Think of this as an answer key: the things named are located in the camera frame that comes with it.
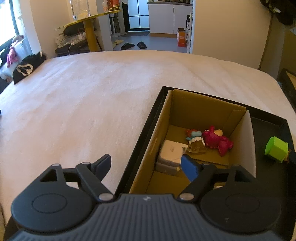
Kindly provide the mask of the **large open dark box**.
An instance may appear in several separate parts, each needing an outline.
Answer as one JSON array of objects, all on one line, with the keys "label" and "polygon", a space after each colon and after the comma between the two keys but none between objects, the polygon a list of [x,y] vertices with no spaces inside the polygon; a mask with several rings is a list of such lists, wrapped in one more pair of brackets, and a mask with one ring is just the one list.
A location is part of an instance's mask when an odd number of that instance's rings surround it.
[{"label": "large open dark box", "polygon": [[283,68],[277,79],[281,90],[290,102],[293,110],[296,110],[295,73]]}]

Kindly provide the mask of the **pink plush toy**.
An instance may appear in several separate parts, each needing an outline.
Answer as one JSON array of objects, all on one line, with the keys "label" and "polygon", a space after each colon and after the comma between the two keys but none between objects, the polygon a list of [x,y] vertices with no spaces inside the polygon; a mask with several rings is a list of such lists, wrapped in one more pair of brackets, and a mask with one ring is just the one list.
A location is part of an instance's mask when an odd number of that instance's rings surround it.
[{"label": "pink plush toy", "polygon": [[7,54],[6,57],[6,66],[9,68],[13,63],[18,62],[18,56],[15,51],[15,45],[18,44],[18,42],[21,42],[24,39],[24,35],[16,35],[11,43],[10,51]]}]

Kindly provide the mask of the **clear glass jar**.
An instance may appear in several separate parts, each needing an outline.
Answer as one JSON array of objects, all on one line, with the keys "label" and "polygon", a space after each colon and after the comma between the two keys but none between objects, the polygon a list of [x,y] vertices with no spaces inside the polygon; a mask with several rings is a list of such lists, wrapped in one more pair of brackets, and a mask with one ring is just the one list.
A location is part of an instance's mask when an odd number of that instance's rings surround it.
[{"label": "clear glass jar", "polygon": [[69,0],[73,20],[81,20],[91,15],[88,0]]}]

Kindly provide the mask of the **dark hanging clothes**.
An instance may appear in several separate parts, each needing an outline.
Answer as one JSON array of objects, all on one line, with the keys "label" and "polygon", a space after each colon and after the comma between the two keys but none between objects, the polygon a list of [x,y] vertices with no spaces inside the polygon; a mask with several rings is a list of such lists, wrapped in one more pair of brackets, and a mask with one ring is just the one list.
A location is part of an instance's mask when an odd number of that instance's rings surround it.
[{"label": "dark hanging clothes", "polygon": [[295,0],[260,0],[261,4],[275,14],[280,23],[291,26],[295,20]]}]

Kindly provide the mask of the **magenta bear figurine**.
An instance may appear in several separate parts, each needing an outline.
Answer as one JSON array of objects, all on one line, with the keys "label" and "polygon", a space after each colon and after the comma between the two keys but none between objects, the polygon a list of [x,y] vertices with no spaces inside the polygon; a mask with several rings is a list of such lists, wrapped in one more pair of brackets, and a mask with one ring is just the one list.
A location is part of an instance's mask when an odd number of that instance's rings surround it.
[{"label": "magenta bear figurine", "polygon": [[208,130],[203,131],[202,137],[205,146],[211,149],[217,149],[219,155],[224,157],[226,153],[233,148],[234,142],[224,135],[218,135],[216,132],[222,133],[223,131],[219,132],[215,129],[215,126],[210,126]]}]

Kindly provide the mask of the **red tin canister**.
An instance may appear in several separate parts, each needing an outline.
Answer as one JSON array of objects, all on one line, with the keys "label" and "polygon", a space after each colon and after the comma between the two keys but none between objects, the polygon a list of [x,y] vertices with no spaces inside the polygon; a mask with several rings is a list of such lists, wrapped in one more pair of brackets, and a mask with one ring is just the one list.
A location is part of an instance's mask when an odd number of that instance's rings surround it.
[{"label": "red tin canister", "polygon": [[107,6],[109,11],[120,10],[119,0],[107,0]]}]

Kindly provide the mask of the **brown monkey figurine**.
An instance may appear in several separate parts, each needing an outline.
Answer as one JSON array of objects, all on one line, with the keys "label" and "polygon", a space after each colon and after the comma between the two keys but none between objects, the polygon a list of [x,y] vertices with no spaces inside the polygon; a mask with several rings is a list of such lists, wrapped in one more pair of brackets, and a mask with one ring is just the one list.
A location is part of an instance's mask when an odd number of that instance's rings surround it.
[{"label": "brown monkey figurine", "polygon": [[288,149],[288,154],[287,154],[287,157],[285,158],[285,161],[288,163],[296,164],[296,152],[292,151],[291,149]]}]

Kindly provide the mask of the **black slipper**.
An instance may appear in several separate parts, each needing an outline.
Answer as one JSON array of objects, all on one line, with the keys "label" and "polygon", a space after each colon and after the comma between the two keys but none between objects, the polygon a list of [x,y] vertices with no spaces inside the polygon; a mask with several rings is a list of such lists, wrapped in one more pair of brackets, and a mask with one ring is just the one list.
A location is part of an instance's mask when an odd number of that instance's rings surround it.
[{"label": "black slipper", "polygon": [[133,43],[125,43],[125,44],[123,44],[122,46],[121,46],[121,50],[128,50],[128,49],[130,49],[130,48],[133,48],[135,46],[135,44],[133,44]]},{"label": "black slipper", "polygon": [[144,50],[147,48],[146,44],[143,41],[137,43],[139,49]]}]

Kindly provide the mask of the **orange cardboard box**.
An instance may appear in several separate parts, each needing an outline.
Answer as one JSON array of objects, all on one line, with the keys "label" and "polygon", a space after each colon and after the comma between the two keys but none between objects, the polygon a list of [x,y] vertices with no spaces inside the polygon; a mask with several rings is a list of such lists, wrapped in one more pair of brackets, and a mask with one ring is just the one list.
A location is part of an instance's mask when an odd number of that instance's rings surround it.
[{"label": "orange cardboard box", "polygon": [[177,30],[177,42],[179,47],[186,47],[186,31],[184,28],[178,28]]}]

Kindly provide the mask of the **brown cardboard box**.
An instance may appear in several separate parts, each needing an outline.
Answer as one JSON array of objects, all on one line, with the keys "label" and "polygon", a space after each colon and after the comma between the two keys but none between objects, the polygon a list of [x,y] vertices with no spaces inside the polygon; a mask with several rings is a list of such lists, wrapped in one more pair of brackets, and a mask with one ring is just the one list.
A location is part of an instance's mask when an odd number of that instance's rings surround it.
[{"label": "brown cardboard box", "polygon": [[173,194],[189,185],[182,155],[220,169],[238,164],[256,173],[249,111],[239,105],[185,90],[166,95],[131,194]]}]

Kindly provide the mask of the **left black slipper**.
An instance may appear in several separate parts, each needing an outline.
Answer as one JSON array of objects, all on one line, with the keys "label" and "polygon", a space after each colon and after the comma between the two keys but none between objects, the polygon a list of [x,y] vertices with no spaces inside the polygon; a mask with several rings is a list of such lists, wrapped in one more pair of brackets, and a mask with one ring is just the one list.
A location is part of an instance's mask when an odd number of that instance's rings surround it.
[{"label": "left black slipper", "polygon": [[130,48],[133,48],[135,46],[135,44],[133,44],[133,43],[125,43],[125,44],[123,44],[122,46],[121,46],[121,50],[128,50],[128,49],[130,49]]}]

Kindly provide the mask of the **black white garment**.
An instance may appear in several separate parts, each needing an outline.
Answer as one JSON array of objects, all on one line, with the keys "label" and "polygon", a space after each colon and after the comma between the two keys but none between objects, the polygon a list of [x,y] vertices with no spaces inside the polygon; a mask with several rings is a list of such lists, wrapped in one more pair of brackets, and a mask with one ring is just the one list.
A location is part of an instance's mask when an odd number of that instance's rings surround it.
[{"label": "black white garment", "polygon": [[25,57],[13,71],[14,84],[32,74],[46,59],[47,56],[43,51]]}]

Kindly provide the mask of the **round yellow side table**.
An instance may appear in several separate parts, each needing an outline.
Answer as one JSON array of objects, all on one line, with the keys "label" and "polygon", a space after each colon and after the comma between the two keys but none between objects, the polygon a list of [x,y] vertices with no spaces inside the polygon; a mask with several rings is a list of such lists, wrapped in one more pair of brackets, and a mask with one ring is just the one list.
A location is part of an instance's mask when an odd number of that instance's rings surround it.
[{"label": "round yellow side table", "polygon": [[99,14],[96,14],[96,15],[91,15],[91,16],[88,16],[86,18],[83,18],[83,19],[76,20],[76,21],[73,21],[71,23],[65,24],[65,25],[63,25],[61,27],[57,27],[57,28],[54,29],[54,31],[62,30],[62,29],[65,29],[65,28],[67,28],[69,26],[72,26],[72,25],[75,25],[77,23],[82,22],[83,25],[84,25],[84,30],[85,30],[85,33],[86,33],[86,39],[87,39],[87,42],[88,42],[88,47],[89,47],[90,52],[98,52],[99,51],[99,45],[97,44],[97,38],[96,38],[96,35],[95,35],[93,20],[95,18],[98,18],[98,17],[101,17],[101,16],[116,14],[116,13],[119,13],[119,12],[120,12],[120,10],[114,10],[114,11],[106,11],[106,12],[99,13]]}]

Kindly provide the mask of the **white wall charger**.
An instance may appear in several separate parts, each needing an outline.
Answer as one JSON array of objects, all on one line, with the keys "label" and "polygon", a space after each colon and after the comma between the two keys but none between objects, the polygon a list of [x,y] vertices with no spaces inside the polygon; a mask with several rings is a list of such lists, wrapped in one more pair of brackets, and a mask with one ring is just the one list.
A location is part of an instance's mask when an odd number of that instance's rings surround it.
[{"label": "white wall charger", "polygon": [[160,149],[158,162],[172,167],[181,165],[181,157],[187,151],[188,145],[165,140]]}]

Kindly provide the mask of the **grey purple square box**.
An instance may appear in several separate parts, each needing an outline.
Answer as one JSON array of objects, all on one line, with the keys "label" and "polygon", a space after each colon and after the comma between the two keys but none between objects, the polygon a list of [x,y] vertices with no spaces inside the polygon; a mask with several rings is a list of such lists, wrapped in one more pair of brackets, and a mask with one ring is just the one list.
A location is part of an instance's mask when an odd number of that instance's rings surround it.
[{"label": "grey purple square box", "polygon": [[156,162],[155,170],[167,175],[176,176],[176,177],[185,177],[184,172],[181,169],[181,166],[169,166],[159,162]]}]

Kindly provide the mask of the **black shallow tray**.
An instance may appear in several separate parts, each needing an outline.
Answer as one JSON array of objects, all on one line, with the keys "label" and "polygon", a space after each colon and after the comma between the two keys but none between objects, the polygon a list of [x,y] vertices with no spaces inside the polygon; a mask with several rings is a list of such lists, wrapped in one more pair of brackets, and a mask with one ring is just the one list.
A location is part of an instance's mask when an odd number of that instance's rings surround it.
[{"label": "black shallow tray", "polygon": [[[174,89],[177,88],[164,86],[160,90],[125,172],[116,189],[116,194],[130,192],[145,150],[151,139],[153,129],[164,105],[167,93]],[[279,200],[281,213],[278,222],[274,227],[274,231],[283,240],[290,240],[295,227],[295,164],[286,161],[280,163],[273,157],[264,154],[266,144],[271,137],[277,137],[287,142],[289,149],[293,149],[292,136],[287,121],[279,116],[251,106],[222,99],[220,97],[213,98],[230,102],[232,104],[239,104],[249,111],[253,128],[256,157],[256,173],[253,176],[258,179],[259,183],[268,194]]]}]

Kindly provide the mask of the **right black slipper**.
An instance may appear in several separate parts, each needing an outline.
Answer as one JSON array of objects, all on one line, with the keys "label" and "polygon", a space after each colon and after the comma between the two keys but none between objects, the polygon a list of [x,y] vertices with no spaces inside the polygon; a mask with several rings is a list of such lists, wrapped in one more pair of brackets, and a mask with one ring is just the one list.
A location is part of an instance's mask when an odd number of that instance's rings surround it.
[{"label": "right black slipper", "polygon": [[147,48],[146,44],[143,41],[137,43],[139,49],[144,50]]}]

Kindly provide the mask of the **green cube toy bin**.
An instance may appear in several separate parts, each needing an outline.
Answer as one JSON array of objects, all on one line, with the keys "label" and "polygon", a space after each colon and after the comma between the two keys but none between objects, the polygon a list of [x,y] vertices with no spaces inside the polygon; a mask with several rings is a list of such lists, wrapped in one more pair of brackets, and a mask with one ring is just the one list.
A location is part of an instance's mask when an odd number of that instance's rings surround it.
[{"label": "green cube toy bin", "polygon": [[288,156],[288,143],[277,137],[271,137],[266,144],[264,154],[282,163]]}]

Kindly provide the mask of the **red haired small figurine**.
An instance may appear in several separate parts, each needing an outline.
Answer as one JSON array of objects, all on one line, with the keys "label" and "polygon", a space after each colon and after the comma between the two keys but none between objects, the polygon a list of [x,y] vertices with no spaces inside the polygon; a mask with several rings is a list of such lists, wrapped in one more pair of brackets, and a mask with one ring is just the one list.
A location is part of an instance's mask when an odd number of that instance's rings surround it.
[{"label": "red haired small figurine", "polygon": [[188,141],[187,151],[193,155],[204,155],[206,153],[206,147],[202,132],[190,129],[186,130],[186,135],[186,140]]}]

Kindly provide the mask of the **black framed glass door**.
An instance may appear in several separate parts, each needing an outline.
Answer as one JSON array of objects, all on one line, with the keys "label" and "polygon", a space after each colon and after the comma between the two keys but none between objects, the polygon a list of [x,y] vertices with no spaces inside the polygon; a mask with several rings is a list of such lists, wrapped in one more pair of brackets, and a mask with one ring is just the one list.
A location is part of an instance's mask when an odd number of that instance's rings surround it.
[{"label": "black framed glass door", "polygon": [[121,1],[125,31],[148,31],[149,8],[146,0]]}]

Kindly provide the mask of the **white bed blanket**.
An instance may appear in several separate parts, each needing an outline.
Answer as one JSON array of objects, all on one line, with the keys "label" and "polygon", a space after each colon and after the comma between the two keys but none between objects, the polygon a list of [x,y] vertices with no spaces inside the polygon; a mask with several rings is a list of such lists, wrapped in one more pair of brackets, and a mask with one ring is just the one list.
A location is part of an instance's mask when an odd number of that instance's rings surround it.
[{"label": "white bed blanket", "polygon": [[295,112],[277,81],[257,69],[168,51],[106,51],[46,60],[1,93],[1,208],[47,167],[112,157],[115,191],[163,86],[219,96],[288,121]]}]

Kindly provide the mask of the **white kitchen cabinet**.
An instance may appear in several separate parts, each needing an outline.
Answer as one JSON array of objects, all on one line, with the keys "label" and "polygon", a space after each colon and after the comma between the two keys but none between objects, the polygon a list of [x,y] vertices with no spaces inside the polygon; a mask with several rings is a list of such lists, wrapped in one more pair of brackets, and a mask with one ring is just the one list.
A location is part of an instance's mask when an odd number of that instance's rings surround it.
[{"label": "white kitchen cabinet", "polygon": [[186,27],[187,15],[193,11],[192,4],[177,2],[147,3],[149,32],[152,36],[176,38],[179,28]]}]

